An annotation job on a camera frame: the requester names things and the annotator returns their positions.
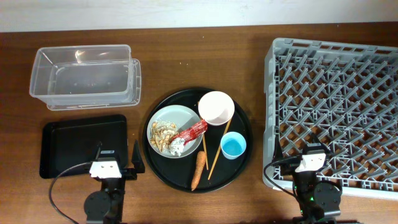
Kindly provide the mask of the red snack wrapper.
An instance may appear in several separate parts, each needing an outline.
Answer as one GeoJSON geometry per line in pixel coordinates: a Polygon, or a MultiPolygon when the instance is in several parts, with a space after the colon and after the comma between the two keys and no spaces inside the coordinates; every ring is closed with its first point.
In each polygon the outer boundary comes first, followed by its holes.
{"type": "Polygon", "coordinates": [[[195,123],[192,127],[182,131],[171,139],[169,145],[169,151],[173,156],[181,156],[184,147],[191,141],[198,138],[200,135],[205,133],[208,129],[207,122],[201,119],[195,123]]]}

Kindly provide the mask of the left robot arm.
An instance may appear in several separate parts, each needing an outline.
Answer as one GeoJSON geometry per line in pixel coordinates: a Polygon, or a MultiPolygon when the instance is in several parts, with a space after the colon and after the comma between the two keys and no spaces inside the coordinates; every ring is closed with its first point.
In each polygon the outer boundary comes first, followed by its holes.
{"type": "Polygon", "coordinates": [[[110,151],[98,150],[90,166],[90,176],[101,182],[101,190],[91,193],[84,202],[87,223],[121,223],[125,196],[125,184],[136,180],[145,172],[139,143],[134,143],[132,168],[121,168],[119,160],[110,151]]]}

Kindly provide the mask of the grey plate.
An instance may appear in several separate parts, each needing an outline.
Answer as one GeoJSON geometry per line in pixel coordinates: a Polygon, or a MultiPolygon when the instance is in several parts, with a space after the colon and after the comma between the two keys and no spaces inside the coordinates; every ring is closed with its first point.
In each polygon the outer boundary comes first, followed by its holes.
{"type": "Polygon", "coordinates": [[[181,156],[172,155],[168,150],[163,149],[162,152],[159,151],[156,144],[152,144],[150,139],[152,138],[152,124],[157,122],[158,124],[169,124],[174,123],[176,125],[177,131],[181,132],[184,131],[195,123],[199,122],[200,118],[199,115],[196,114],[192,109],[182,106],[182,105],[170,105],[164,108],[161,108],[157,112],[154,113],[149,119],[148,125],[146,130],[144,131],[146,136],[145,143],[149,143],[149,148],[156,152],[158,155],[163,157],[171,158],[171,159],[179,159],[186,157],[193,153],[198,147],[201,145],[202,142],[202,135],[199,135],[195,140],[188,142],[182,153],[181,156]]]}

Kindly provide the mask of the light blue cup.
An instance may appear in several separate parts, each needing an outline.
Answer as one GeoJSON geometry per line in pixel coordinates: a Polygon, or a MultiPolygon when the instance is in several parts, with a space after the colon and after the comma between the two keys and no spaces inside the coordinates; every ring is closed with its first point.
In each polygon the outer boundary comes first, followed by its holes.
{"type": "Polygon", "coordinates": [[[221,138],[221,152],[229,160],[237,159],[246,150],[244,136],[237,132],[228,132],[221,138]]]}

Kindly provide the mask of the food scraps pile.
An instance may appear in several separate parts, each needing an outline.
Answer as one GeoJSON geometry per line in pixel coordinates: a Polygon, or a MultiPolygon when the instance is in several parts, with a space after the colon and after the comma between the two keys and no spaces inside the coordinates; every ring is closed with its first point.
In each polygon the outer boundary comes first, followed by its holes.
{"type": "Polygon", "coordinates": [[[170,121],[154,121],[150,126],[149,142],[159,152],[170,152],[171,140],[177,134],[178,128],[175,123],[170,121]]]}

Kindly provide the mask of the orange carrot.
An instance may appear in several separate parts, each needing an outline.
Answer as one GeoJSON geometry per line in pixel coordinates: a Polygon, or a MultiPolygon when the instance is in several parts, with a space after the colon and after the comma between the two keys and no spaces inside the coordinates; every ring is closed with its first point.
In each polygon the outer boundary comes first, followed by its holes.
{"type": "Polygon", "coordinates": [[[195,164],[195,171],[193,174],[193,179],[191,183],[191,191],[194,191],[200,181],[201,173],[203,172],[203,168],[206,164],[206,153],[204,151],[199,151],[197,154],[197,160],[195,164]]]}

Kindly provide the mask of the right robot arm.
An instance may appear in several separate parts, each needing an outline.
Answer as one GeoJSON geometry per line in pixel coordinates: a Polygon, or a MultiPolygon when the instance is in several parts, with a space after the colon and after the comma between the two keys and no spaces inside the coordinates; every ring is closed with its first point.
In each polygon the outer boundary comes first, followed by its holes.
{"type": "Polygon", "coordinates": [[[272,160],[282,175],[290,175],[292,195],[300,207],[301,216],[294,217],[293,223],[336,223],[341,214],[342,186],[330,180],[318,180],[317,172],[326,167],[331,151],[315,134],[296,156],[284,157],[279,141],[275,142],[272,160]]]}

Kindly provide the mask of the wooden chopstick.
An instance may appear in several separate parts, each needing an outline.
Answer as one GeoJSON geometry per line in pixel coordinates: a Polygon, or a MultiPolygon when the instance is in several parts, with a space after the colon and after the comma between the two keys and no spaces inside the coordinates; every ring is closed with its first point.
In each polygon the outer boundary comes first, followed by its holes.
{"type": "Polygon", "coordinates": [[[197,161],[196,168],[199,167],[199,165],[203,165],[206,167],[206,170],[208,170],[208,158],[207,158],[207,150],[206,150],[206,141],[205,141],[205,133],[202,133],[202,144],[203,144],[203,152],[201,153],[199,157],[199,161],[197,161]]]}
{"type": "MultiPolygon", "coordinates": [[[[228,132],[228,129],[229,129],[230,124],[231,124],[231,121],[232,121],[232,118],[227,122],[222,137],[224,137],[224,135],[228,132]]],[[[208,180],[211,179],[211,176],[212,176],[213,171],[214,171],[214,169],[215,169],[215,165],[216,165],[216,163],[217,163],[217,161],[218,161],[220,152],[221,152],[221,140],[220,140],[220,143],[219,143],[219,145],[218,145],[218,149],[217,149],[217,152],[216,152],[216,154],[215,154],[215,158],[214,158],[214,160],[213,160],[213,163],[212,163],[212,166],[211,166],[211,169],[210,169],[210,173],[209,173],[209,175],[208,175],[208,180]]]]}

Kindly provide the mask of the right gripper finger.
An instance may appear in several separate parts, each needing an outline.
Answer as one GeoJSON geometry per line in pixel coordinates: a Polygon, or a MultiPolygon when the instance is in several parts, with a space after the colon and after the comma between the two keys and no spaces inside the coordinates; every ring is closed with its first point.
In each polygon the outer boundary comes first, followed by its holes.
{"type": "Polygon", "coordinates": [[[275,137],[275,144],[274,144],[274,154],[273,154],[273,158],[272,161],[276,162],[279,161],[281,159],[283,159],[283,152],[280,146],[280,141],[278,137],[275,137]]]}
{"type": "Polygon", "coordinates": [[[318,139],[315,133],[312,134],[312,143],[320,146],[324,150],[325,154],[331,154],[331,151],[328,149],[328,147],[318,139]]]}

